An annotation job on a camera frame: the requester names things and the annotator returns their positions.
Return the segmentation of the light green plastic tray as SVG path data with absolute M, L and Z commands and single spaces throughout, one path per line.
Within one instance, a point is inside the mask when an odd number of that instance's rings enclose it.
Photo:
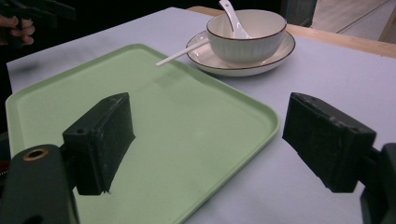
M 130 95 L 135 139 L 110 191 L 76 197 L 82 224 L 182 224 L 276 134 L 278 114 L 184 63 L 135 44 L 7 100 L 12 153 L 60 145 L 91 107 Z

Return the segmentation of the white plate with dark rim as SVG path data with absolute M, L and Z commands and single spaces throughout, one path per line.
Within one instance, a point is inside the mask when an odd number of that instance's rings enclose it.
M 249 77 L 268 72 L 284 63 L 296 47 L 294 37 L 286 33 L 276 53 L 266 61 L 252 64 L 227 63 L 214 54 L 208 44 L 190 51 L 187 56 L 201 70 L 226 77 Z

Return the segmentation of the white ribbed bowl dark rim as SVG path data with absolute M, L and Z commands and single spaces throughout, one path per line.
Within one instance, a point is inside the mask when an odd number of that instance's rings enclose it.
M 222 13 L 206 25 L 214 54 L 227 63 L 259 63 L 272 57 L 286 34 L 286 19 L 260 9 L 237 10 L 236 16 L 249 38 L 235 37 L 230 20 Z

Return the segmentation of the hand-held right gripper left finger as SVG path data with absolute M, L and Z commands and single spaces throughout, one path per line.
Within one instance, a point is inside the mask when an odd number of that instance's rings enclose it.
M 66 155 L 74 159 L 78 193 L 109 192 L 135 139 L 129 93 L 99 101 L 63 132 L 63 139 Z

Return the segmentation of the white chopstick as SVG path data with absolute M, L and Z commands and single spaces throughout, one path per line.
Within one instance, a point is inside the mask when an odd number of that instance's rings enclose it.
M 192 44 L 191 46 L 183 49 L 182 51 L 180 51 L 178 53 L 175 53 L 174 55 L 169 56 L 169 57 L 167 57 L 167 58 L 155 63 L 155 65 L 156 66 L 162 66 L 162 65 L 164 65 L 166 63 L 169 63 L 169 62 L 171 62 L 171 61 L 173 61 L 173 60 L 175 60 L 175 59 L 177 59 L 177 58 L 189 53 L 192 50 L 195 50 L 195 49 L 198 49 L 198 48 L 202 47 L 203 45 L 207 44 L 208 42 L 209 42 L 208 38 L 202 39 L 201 41 L 199 41 L 199 42 L 197 42 L 195 44 Z

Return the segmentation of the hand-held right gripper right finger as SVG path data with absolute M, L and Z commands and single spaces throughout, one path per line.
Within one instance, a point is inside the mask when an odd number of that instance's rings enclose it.
M 351 192 L 359 162 L 372 149 L 375 131 L 326 102 L 290 95 L 282 138 L 332 192 Z

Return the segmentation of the dark stand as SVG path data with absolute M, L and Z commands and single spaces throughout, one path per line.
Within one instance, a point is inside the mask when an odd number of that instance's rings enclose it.
M 288 24 L 309 27 L 313 23 L 318 0 L 281 0 L 280 14 Z

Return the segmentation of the white ceramic spoon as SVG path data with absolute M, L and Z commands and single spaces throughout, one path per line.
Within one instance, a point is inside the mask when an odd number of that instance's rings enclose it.
M 219 0 L 219 5 L 223 8 L 230 21 L 233 37 L 236 39 L 249 39 L 250 35 L 243 28 L 231 2 L 229 0 Z

